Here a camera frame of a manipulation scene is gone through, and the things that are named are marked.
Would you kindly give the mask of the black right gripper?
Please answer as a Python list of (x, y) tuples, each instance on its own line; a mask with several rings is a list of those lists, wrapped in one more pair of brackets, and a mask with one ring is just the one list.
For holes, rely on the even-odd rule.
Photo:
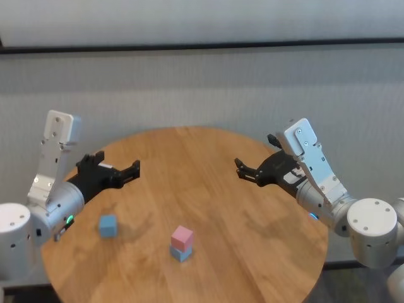
[[(267, 139), (270, 145), (282, 149), (275, 135), (269, 134)], [(304, 173), (298, 173), (300, 166), (297, 161), (283, 150), (270, 155), (257, 169), (248, 167), (239, 158), (235, 158), (234, 163), (240, 179), (259, 187), (275, 184), (286, 193), (297, 193), (298, 187), (307, 179)]]

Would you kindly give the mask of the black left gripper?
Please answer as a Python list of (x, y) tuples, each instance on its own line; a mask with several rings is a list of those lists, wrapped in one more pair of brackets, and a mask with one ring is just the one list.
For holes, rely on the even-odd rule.
[(86, 154), (77, 164), (77, 173), (68, 179), (81, 192), (84, 202), (87, 203), (96, 195), (106, 189), (120, 189), (125, 184), (140, 177), (140, 161), (119, 171), (115, 168), (100, 166), (104, 160), (104, 151), (94, 155)]

